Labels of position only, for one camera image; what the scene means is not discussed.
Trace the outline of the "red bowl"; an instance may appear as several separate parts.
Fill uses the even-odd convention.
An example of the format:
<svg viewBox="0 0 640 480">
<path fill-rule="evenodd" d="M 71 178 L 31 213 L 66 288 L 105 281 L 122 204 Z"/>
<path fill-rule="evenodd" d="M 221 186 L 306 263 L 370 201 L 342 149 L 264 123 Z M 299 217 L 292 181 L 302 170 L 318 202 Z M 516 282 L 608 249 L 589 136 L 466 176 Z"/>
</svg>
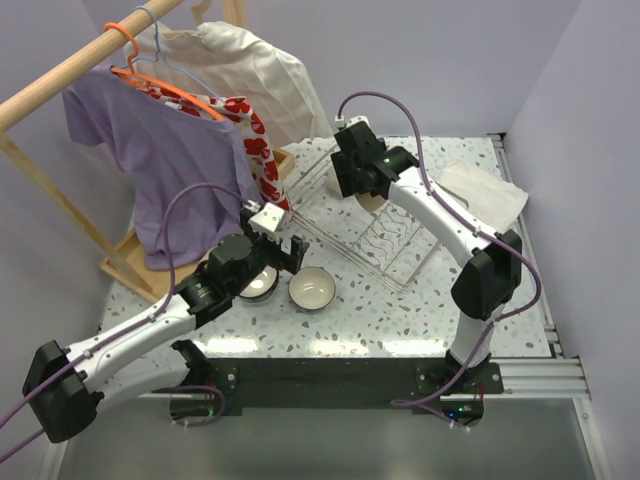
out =
<svg viewBox="0 0 640 480">
<path fill-rule="evenodd" d="M 273 295 L 278 283 L 279 272 L 267 267 L 240 293 L 239 298 L 252 303 L 264 301 Z"/>
</svg>

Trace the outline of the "teal white dotted bowl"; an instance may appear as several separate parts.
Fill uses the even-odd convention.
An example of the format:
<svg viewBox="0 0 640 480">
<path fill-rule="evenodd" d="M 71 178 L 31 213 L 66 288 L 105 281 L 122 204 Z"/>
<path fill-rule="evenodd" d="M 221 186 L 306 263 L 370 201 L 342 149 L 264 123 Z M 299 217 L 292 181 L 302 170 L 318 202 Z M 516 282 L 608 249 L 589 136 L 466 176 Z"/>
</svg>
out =
<svg viewBox="0 0 640 480">
<path fill-rule="evenodd" d="M 288 294 L 292 302 L 306 312 L 319 312 L 328 307 L 336 295 L 333 277 L 323 268 L 308 266 L 290 280 Z"/>
</svg>

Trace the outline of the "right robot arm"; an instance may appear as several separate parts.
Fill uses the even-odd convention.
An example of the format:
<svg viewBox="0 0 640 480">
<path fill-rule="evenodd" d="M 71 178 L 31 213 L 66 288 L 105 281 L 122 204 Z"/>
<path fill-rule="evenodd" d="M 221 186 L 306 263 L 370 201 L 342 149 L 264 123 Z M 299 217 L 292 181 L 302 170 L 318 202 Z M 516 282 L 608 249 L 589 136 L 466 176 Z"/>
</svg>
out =
<svg viewBox="0 0 640 480">
<path fill-rule="evenodd" d="M 485 331 L 521 282 L 522 241 L 512 230 L 500 233 L 472 215 L 449 191 L 422 178 L 418 160 L 403 147 L 389 148 L 368 119 L 335 120 L 338 151 L 331 155 L 335 185 L 367 212 L 390 203 L 432 233 L 461 268 L 451 288 L 460 316 L 445 369 L 448 386 L 469 392 L 481 380 L 491 335 Z"/>
</svg>

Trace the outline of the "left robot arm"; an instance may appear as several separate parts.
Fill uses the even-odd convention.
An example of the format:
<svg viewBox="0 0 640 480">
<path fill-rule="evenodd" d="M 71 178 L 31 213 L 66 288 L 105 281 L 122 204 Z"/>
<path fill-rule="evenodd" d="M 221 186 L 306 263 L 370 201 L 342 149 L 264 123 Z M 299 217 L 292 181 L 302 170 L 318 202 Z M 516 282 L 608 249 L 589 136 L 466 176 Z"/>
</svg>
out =
<svg viewBox="0 0 640 480">
<path fill-rule="evenodd" d="M 297 273 L 309 248 L 294 235 L 284 250 L 277 232 L 279 209 L 268 204 L 241 212 L 241 230 L 224 237 L 172 293 L 119 326 L 61 347 L 40 346 L 22 394 L 52 443 L 78 435 L 97 417 L 105 382 L 154 348 L 199 329 L 233 306 L 266 268 Z"/>
</svg>

